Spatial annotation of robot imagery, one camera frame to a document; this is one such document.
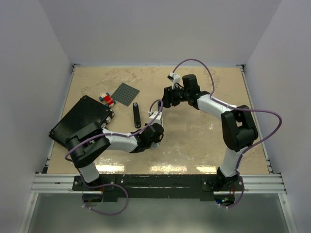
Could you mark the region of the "light blue stapler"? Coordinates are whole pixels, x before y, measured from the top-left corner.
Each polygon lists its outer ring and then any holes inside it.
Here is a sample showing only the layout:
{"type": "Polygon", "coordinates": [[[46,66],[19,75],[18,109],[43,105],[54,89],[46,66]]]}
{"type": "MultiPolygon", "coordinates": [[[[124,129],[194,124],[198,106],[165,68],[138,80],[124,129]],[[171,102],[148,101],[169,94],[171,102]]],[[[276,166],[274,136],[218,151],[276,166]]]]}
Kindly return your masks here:
{"type": "Polygon", "coordinates": [[[157,115],[156,119],[158,121],[162,121],[162,109],[163,109],[163,102],[161,100],[159,100],[157,102],[157,113],[156,113],[156,115],[157,115]]]}

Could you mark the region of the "staple box tray with staples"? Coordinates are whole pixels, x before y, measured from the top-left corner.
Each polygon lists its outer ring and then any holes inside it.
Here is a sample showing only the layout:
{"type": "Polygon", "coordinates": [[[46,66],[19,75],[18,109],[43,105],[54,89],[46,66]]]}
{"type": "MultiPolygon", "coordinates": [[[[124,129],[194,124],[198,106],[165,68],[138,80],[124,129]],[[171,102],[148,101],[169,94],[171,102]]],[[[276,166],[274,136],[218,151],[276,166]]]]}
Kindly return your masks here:
{"type": "Polygon", "coordinates": [[[151,150],[155,150],[156,148],[158,148],[160,146],[160,143],[153,143],[150,147],[151,150]]]}

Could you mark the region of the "black stapler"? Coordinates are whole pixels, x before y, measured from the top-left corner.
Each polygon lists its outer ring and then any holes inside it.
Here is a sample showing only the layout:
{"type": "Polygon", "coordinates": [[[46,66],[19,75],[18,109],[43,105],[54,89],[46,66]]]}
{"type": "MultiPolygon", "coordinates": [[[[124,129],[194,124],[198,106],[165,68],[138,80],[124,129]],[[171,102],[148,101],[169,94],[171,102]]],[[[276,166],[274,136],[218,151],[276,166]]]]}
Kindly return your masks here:
{"type": "Polygon", "coordinates": [[[134,116],[134,126],[139,129],[141,127],[139,106],[137,102],[133,103],[133,116],[134,116]]]}

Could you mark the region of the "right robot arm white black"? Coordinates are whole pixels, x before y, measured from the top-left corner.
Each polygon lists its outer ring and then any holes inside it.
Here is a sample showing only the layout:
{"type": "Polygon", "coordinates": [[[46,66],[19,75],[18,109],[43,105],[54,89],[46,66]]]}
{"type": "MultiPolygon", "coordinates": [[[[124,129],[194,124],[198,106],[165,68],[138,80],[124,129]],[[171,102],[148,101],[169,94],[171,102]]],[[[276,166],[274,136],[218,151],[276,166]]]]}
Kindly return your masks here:
{"type": "Polygon", "coordinates": [[[170,108],[181,102],[187,102],[197,110],[211,114],[221,121],[223,140],[227,146],[224,160],[218,169],[220,176],[216,179],[219,189],[227,191],[234,184],[232,177],[238,173],[243,149],[249,148],[258,138],[252,114],[248,106],[230,106],[228,103],[214,99],[207,91],[200,90],[194,74],[180,77],[169,73],[172,85],[164,88],[163,107],[170,108]]]}

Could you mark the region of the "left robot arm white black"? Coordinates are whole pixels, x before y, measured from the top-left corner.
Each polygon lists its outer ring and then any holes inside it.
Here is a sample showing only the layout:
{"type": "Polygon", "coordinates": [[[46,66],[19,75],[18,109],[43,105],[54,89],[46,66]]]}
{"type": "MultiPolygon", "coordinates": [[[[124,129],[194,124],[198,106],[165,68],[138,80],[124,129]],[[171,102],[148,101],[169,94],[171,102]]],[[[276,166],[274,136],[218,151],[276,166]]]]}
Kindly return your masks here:
{"type": "Polygon", "coordinates": [[[128,153],[140,153],[156,148],[164,136],[164,128],[153,123],[134,133],[117,133],[102,129],[93,122],[66,139],[67,157],[84,178],[84,186],[89,190],[100,187],[101,179],[95,166],[95,160],[105,150],[120,150],[128,153]]]}

